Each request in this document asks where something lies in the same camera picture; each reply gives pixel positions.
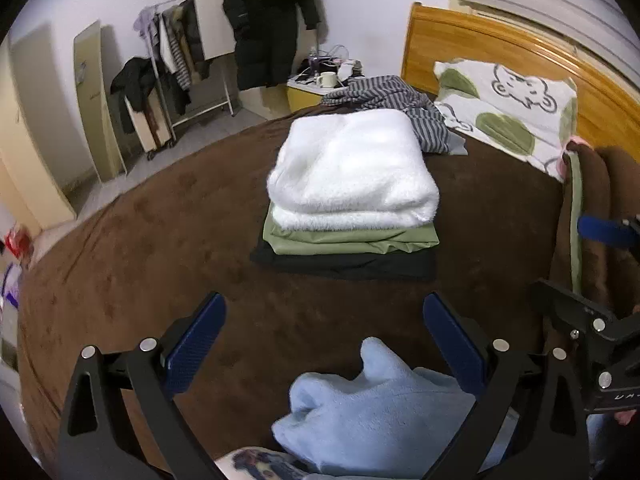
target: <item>yellow nightstand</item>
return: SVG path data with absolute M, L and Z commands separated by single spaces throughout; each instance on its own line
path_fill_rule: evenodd
M 303 85 L 290 79 L 287 82 L 289 108 L 291 108 L 292 112 L 297 112 L 298 110 L 302 110 L 302 108 L 319 105 L 323 96 L 335 90 L 335 88 L 319 87 L 315 83 Z

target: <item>clothing rack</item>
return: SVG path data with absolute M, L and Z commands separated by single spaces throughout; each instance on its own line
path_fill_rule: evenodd
M 158 4 L 155 4 L 153 6 L 150 6 L 150 8 L 152 8 L 154 10 L 155 14 L 158 14 L 158 9 L 159 7 L 162 6 L 166 6 L 168 4 L 172 4 L 174 2 L 181 2 L 183 0 L 167 0 L 165 2 L 161 2 Z M 204 114 L 209 113 L 212 110 L 216 110 L 217 108 L 222 108 L 225 105 L 228 105 L 229 107 L 229 112 L 231 113 L 232 117 L 236 116 L 236 112 L 234 111 L 234 107 L 233 104 L 231 103 L 231 97 L 229 95 L 229 88 L 226 82 L 226 75 L 225 75 L 225 70 L 220 67 L 220 73 L 222 74 L 222 84 L 225 88 L 225 96 L 226 96 L 226 100 L 222 101 L 219 104 L 215 104 L 215 105 L 211 105 L 207 108 L 205 108 L 204 110 L 201 110 L 193 115 L 190 115 L 188 117 L 184 117 L 178 121 L 175 121 L 175 123 L 172 121 L 171 118 L 171 114 L 169 113 L 169 108 L 167 105 L 167 101 L 166 101 L 166 97 L 164 95 L 164 89 L 162 88 L 162 82 L 160 81 L 160 73 L 158 71 L 158 64 L 156 62 L 156 57 L 154 56 L 154 49 L 153 49 L 153 45 L 151 43 L 151 32 L 147 29 L 146 35 L 145 35 L 145 43 L 146 43 L 146 49 L 148 50 L 149 53 L 149 57 L 151 58 L 151 65 L 153 66 L 154 69 L 154 74 L 156 76 L 156 83 L 157 83 L 157 87 L 158 87 L 158 94 L 160 95 L 160 102 L 162 105 L 162 113 L 164 114 L 164 118 L 166 120 L 166 123 L 169 126 L 169 131 L 171 132 L 171 136 L 172 139 L 167 143 L 167 145 L 172 148 L 173 146 L 175 146 L 175 143 L 177 142 L 177 136 L 175 134 L 175 127 L 179 126 L 180 124 L 184 124 L 188 121 L 191 121 L 197 117 L 200 117 Z

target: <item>light blue fleece garment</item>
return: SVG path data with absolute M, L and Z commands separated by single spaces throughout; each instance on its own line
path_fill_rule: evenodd
M 291 413 L 273 425 L 273 436 L 324 475 L 422 478 L 475 398 L 453 377 L 411 370 L 380 339 L 365 339 L 360 355 L 364 368 L 353 381 L 298 377 L 289 393 Z M 500 462 L 515 425 L 510 412 L 482 469 Z

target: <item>person's sleeve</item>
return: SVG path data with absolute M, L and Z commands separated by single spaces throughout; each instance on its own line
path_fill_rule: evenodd
M 222 8 L 234 32 L 241 32 L 249 27 L 249 14 L 243 0 L 224 0 Z
M 306 30 L 314 30 L 318 28 L 320 23 L 320 15 L 316 7 L 315 0 L 296 0 L 302 11 L 302 17 L 305 19 Z

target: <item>window blind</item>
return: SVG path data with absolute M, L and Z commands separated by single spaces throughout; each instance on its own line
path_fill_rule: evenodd
M 640 40 L 615 0 L 464 0 L 540 23 L 582 44 L 640 88 Z

